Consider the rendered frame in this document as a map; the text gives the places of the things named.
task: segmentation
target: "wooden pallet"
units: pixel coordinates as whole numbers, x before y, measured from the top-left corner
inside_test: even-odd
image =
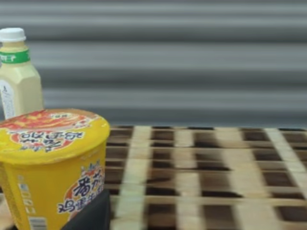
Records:
[[[112,230],[306,230],[304,129],[114,127]]]

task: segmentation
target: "bottle neck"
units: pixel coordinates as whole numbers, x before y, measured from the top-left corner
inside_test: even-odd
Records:
[[[0,48],[2,64],[21,64],[30,61],[29,49],[24,42],[4,42]]]

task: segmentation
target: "instant noodle cup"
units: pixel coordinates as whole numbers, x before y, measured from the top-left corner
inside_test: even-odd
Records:
[[[108,122],[52,109],[0,123],[0,185],[21,230],[59,230],[102,190]]]

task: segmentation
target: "bottle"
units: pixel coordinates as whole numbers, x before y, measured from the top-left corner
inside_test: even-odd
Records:
[[[0,30],[0,93],[5,119],[43,110],[41,79],[31,64],[22,28]]]

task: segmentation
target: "corrugated metal wall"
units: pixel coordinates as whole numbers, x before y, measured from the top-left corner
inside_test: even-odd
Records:
[[[9,26],[26,30],[47,107],[113,124],[306,124],[307,1],[0,1]]]

